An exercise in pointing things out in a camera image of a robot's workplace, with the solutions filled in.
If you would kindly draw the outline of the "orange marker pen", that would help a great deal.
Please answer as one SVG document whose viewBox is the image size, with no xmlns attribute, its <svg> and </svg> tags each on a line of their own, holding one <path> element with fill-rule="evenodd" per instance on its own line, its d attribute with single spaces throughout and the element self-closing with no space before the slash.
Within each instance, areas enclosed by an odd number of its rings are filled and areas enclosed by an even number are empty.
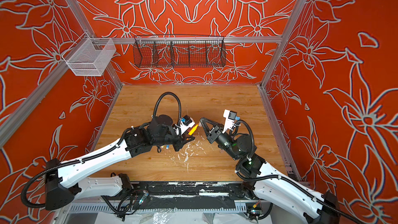
<svg viewBox="0 0 398 224">
<path fill-rule="evenodd" d="M 191 130 L 190 130 L 190 132 L 188 133 L 190 136 L 192 136 L 194 133 L 195 133 L 195 131 L 197 130 L 197 128 L 198 128 L 198 124 L 196 124 Z"/>
</svg>

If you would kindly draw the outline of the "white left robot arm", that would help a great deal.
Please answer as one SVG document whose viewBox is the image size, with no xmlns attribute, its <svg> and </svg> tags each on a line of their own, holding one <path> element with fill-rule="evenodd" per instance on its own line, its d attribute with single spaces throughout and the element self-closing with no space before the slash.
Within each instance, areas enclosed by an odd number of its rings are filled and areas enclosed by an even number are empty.
<svg viewBox="0 0 398 224">
<path fill-rule="evenodd" d="M 90 176 L 115 163 L 134 158 L 153 147 L 172 146 L 179 151 L 195 138 L 189 133 L 195 126 L 188 115 L 174 124 L 168 115 L 159 115 L 139 127 L 127 128 L 111 144 L 70 161 L 52 159 L 46 163 L 45 209 L 55 210 L 75 199 L 96 196 L 115 197 L 131 189 L 126 176 L 107 180 Z"/>
</svg>

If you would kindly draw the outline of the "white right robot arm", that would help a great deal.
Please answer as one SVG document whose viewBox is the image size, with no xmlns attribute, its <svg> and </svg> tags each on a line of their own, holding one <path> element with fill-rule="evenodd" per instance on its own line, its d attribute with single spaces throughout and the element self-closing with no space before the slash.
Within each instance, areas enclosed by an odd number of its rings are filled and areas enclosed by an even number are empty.
<svg viewBox="0 0 398 224">
<path fill-rule="evenodd" d="M 255 153 L 253 131 L 247 122 L 232 123 L 231 130 L 207 118 L 201 118 L 207 140 L 237 161 L 236 175 L 243 180 L 242 189 L 248 198 L 258 198 L 276 205 L 305 224 L 338 224 L 341 214 L 337 198 L 321 194 L 284 176 L 264 158 Z"/>
</svg>

